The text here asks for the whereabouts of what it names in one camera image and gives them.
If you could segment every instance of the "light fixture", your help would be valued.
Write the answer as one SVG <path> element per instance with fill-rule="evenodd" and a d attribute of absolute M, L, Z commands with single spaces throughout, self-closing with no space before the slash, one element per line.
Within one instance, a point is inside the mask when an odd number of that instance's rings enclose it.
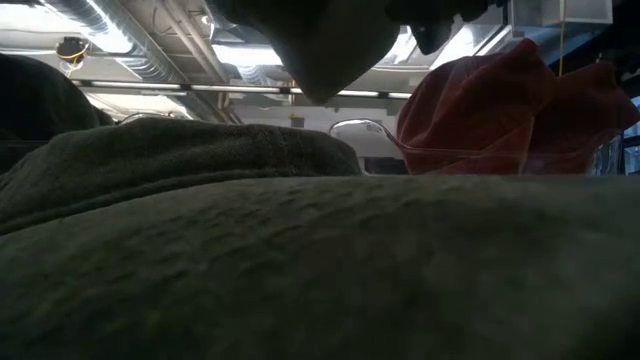
<path fill-rule="evenodd" d="M 337 96 L 376 98 L 378 97 L 378 94 L 379 93 L 377 91 L 342 90 Z"/>
<path fill-rule="evenodd" d="M 410 98 L 411 94 L 409 93 L 389 93 L 389 99 L 409 100 Z"/>
<path fill-rule="evenodd" d="M 160 84 L 144 82 L 123 82 L 123 81 L 94 81 L 93 86 L 113 89 L 152 89 L 152 90 L 180 90 L 177 84 Z"/>
<path fill-rule="evenodd" d="M 282 60 L 269 46 L 213 45 L 220 62 L 235 66 L 282 65 Z"/>
<path fill-rule="evenodd" d="M 280 88 L 262 86 L 233 86 L 233 85 L 192 85 L 195 91 L 222 91 L 244 94 L 279 94 Z"/>

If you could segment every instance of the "yellow cord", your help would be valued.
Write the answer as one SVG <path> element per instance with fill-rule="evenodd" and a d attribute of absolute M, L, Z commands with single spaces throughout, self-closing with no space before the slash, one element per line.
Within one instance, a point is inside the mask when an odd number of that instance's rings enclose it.
<path fill-rule="evenodd" d="M 79 58 L 80 56 L 78 55 L 75 59 L 73 59 L 73 64 L 69 68 L 69 71 L 67 71 L 67 74 L 66 74 L 67 77 L 71 76 L 71 73 L 73 73 L 76 70 L 76 63 L 78 62 Z"/>
<path fill-rule="evenodd" d="M 562 0 L 564 9 L 562 10 L 562 30 L 560 30 L 560 66 L 558 67 L 558 76 L 562 76 L 564 70 L 564 36 L 567 30 L 567 1 Z"/>
<path fill-rule="evenodd" d="M 84 49 L 82 49 L 82 51 L 80 51 L 77 54 L 73 54 L 73 55 L 69 55 L 69 56 L 62 56 L 62 55 L 58 55 L 58 57 L 60 59 L 73 59 L 73 58 L 77 58 L 78 56 L 84 55 L 85 52 L 87 52 L 87 49 L 89 48 L 89 44 L 85 45 Z"/>

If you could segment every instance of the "ductwork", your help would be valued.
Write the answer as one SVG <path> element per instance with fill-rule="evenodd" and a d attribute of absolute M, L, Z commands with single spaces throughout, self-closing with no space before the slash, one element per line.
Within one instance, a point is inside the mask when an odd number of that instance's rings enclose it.
<path fill-rule="evenodd" d="M 281 86 L 284 85 L 270 79 L 260 65 L 237 66 L 240 77 L 249 85 L 256 86 Z"/>
<path fill-rule="evenodd" d="M 40 0 L 50 11 L 76 22 L 81 33 L 109 53 L 142 58 L 117 61 L 141 80 L 184 83 L 187 78 L 171 62 L 149 34 L 116 0 Z M 205 121 L 227 121 L 224 114 L 197 94 L 173 98 Z"/>

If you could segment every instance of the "red fabric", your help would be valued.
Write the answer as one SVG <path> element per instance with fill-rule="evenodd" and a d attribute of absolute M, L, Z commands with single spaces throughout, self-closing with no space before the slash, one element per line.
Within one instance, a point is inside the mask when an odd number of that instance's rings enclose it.
<path fill-rule="evenodd" d="M 640 121 L 610 66 L 557 78 L 537 50 L 524 40 L 509 53 L 463 58 L 430 73 L 400 114 L 398 140 L 449 151 L 403 150 L 410 173 L 583 173 L 597 146 L 611 139 L 604 130 Z"/>

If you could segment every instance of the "green fleece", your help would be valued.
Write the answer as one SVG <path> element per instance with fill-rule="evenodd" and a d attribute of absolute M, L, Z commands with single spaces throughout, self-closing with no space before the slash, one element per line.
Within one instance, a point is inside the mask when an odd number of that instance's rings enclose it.
<path fill-rule="evenodd" d="M 56 137 L 0 178 L 0 358 L 639 357 L 637 179 L 358 173 L 312 132 Z"/>

